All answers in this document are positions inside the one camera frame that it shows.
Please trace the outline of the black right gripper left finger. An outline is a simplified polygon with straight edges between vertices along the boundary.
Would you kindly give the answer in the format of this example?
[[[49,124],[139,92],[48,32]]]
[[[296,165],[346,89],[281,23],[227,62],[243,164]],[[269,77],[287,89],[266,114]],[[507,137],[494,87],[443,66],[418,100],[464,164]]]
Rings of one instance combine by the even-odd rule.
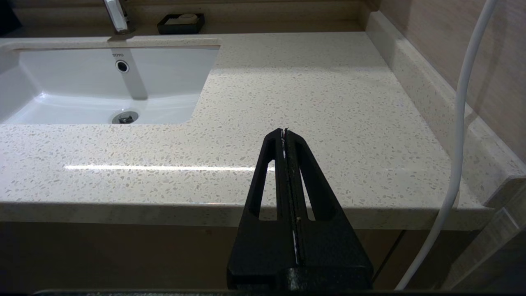
[[[278,290],[284,271],[297,264],[283,140],[283,129],[264,138],[227,264],[227,286],[231,290]],[[271,161],[275,163],[277,218],[267,221],[259,217]]]

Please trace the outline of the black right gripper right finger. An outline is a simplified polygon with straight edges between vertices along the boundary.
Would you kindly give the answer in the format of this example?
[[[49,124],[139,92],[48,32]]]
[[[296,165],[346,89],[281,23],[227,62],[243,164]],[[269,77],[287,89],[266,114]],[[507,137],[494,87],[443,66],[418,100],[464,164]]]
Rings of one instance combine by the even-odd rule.
[[[373,267],[306,141],[285,130],[295,265],[287,290],[369,290]]]

